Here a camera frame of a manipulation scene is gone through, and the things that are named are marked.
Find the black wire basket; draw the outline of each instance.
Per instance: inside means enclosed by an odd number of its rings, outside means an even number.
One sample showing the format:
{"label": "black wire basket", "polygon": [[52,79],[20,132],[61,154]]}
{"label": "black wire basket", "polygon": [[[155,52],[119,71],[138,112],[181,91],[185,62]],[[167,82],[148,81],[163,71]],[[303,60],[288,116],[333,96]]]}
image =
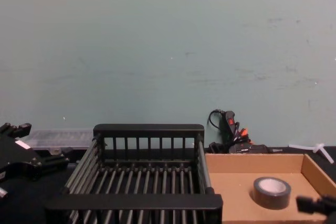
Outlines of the black wire basket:
{"label": "black wire basket", "polygon": [[62,193],[45,205],[48,224],[222,222],[203,126],[99,124],[93,135]]}

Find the cardboard box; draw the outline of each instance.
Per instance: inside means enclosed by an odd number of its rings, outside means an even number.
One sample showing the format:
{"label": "cardboard box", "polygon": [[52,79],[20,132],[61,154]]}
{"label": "cardboard box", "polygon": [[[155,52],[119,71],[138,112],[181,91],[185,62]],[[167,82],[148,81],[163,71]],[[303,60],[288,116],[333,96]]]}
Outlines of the cardboard box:
{"label": "cardboard box", "polygon": [[[225,224],[323,223],[324,215],[298,212],[296,197],[336,196],[336,184],[308,155],[206,154],[206,162],[212,187],[223,198]],[[291,186],[287,208],[269,210],[253,201],[253,182],[259,177],[279,178]]]}

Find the black tabletop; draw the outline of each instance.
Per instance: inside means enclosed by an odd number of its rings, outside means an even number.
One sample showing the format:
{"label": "black tabletop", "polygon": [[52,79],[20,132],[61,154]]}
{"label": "black tabletop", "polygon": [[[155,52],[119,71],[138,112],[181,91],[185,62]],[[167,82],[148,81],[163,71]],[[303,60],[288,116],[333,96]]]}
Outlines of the black tabletop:
{"label": "black tabletop", "polygon": [[[336,164],[330,164],[320,154],[305,152],[293,148],[282,148],[283,153],[308,153],[312,159],[336,182]],[[326,147],[336,160],[336,147]],[[0,200],[0,223],[3,224],[40,224],[45,223],[44,203],[56,195],[74,171],[69,165],[66,170],[49,174],[37,181],[25,178],[14,178],[0,184],[10,193],[9,197]]]}

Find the black cable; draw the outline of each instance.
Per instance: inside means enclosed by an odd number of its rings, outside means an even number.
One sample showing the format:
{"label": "black cable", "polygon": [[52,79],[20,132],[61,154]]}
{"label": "black cable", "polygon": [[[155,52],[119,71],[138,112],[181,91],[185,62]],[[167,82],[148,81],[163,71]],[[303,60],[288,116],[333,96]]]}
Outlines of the black cable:
{"label": "black cable", "polygon": [[215,113],[222,115],[223,113],[225,113],[225,111],[223,111],[223,110],[219,110],[219,109],[217,109],[217,110],[213,110],[212,112],[210,112],[209,117],[208,117],[208,123],[210,122],[210,124],[211,124],[213,127],[215,127],[215,128],[218,129],[218,130],[221,130],[221,129],[220,129],[217,125],[215,125],[215,124],[212,122],[212,120],[211,120],[211,116],[212,116],[213,114],[215,114]]}
{"label": "black cable", "polygon": [[240,126],[240,123],[239,122],[236,122],[236,130],[235,130],[235,133],[233,134],[233,142],[236,141],[236,138],[239,137],[239,126]]}

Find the gray duct tape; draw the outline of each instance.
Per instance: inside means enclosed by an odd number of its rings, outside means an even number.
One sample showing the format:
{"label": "gray duct tape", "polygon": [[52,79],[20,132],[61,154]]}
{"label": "gray duct tape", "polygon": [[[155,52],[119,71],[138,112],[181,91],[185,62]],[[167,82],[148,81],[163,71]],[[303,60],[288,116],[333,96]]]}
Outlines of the gray duct tape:
{"label": "gray duct tape", "polygon": [[268,209],[283,209],[289,204],[291,188],[287,182],[273,177],[257,178],[254,183],[253,200]]}

